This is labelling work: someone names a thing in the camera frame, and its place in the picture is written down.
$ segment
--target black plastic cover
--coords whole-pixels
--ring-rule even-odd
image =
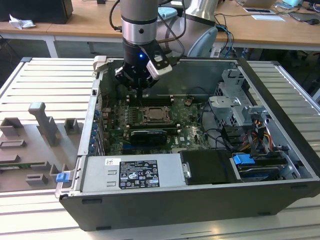
[[[187,185],[236,183],[236,175],[230,162],[231,153],[226,150],[185,150],[180,153],[181,161],[187,164],[191,178]]]

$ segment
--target blue connector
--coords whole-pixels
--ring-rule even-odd
[[[98,124],[93,123],[93,124],[92,124],[92,129],[97,130],[97,129],[98,129]]]
[[[96,150],[96,148],[94,146],[89,146],[89,152],[93,153]]]
[[[95,144],[95,142],[96,142],[96,139],[95,139],[95,138],[93,138],[93,137],[90,138],[90,142],[89,142],[90,144]]]
[[[255,164],[255,160],[250,157],[250,154],[237,154],[233,157],[233,161],[238,164]]]
[[[57,183],[68,183],[70,177],[70,172],[62,172],[62,173],[58,173],[58,175],[55,178],[55,181]]]

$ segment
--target motherboard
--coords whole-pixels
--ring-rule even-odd
[[[110,99],[102,110],[105,152],[113,156],[209,149],[201,107],[191,96]]]

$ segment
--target blue drive latch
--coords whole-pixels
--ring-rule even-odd
[[[233,161],[236,165],[238,164],[255,164],[255,160],[250,157],[250,154],[236,154],[233,157]]]

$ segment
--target warning label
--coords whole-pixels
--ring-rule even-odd
[[[157,160],[121,161],[119,178],[121,189],[160,187]]]

